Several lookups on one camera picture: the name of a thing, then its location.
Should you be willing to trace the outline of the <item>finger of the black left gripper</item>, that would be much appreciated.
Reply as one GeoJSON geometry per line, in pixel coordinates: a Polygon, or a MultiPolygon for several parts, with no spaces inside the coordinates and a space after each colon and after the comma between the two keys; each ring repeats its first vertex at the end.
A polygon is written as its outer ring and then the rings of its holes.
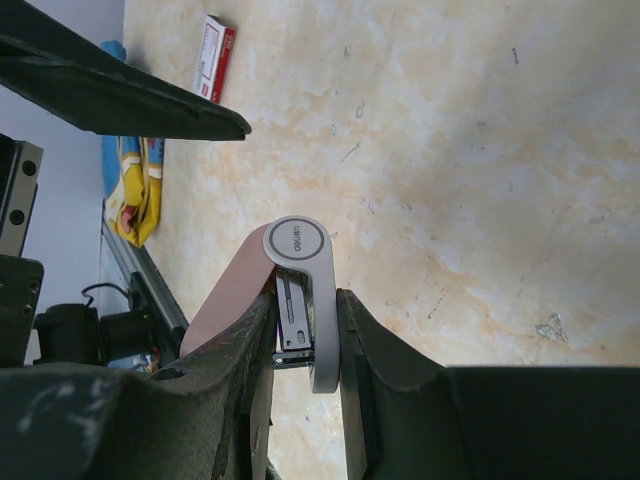
{"type": "Polygon", "coordinates": [[[242,141],[238,113],[113,57],[26,1],[1,4],[1,83],[99,135],[242,141]]]}

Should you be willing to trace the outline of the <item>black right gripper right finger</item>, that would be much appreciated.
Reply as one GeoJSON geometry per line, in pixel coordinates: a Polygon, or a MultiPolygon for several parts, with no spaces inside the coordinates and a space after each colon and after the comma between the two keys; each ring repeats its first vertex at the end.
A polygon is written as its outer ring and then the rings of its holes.
{"type": "Polygon", "coordinates": [[[635,367],[445,367],[337,293],[352,479],[635,479],[635,367]]]}

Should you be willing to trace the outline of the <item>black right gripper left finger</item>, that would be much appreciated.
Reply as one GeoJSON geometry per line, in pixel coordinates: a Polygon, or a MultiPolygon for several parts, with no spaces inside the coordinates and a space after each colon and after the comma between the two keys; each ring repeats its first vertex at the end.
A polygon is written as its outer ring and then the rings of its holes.
{"type": "Polygon", "coordinates": [[[5,479],[266,479],[276,302],[153,375],[72,363],[1,373],[5,479]]]}

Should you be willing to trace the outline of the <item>pink white mini stapler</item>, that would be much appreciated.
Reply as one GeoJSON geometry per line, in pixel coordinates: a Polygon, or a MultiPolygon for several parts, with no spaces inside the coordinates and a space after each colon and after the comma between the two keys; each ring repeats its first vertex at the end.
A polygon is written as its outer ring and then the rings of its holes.
{"type": "Polygon", "coordinates": [[[307,366],[314,394],[332,394],[340,376],[336,283],[330,234],[318,221],[290,215],[249,234],[191,321],[185,357],[236,323],[274,282],[278,368],[307,366]]]}

